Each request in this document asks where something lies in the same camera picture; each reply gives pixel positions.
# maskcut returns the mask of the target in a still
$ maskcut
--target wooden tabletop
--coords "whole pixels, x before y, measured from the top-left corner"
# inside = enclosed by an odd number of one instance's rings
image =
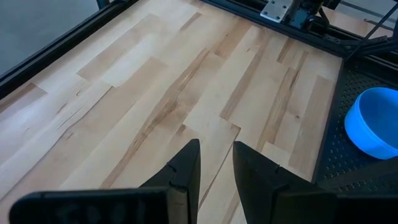
[[[198,222],[244,223],[232,142],[310,180],[340,64],[197,0],[140,0],[0,101],[1,223],[32,191],[138,187],[192,138]]]

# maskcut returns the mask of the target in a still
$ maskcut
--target plastic bowl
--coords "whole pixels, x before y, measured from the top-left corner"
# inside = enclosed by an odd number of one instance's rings
[[[378,159],[398,156],[398,91],[370,88],[358,96],[345,117],[352,142]]]

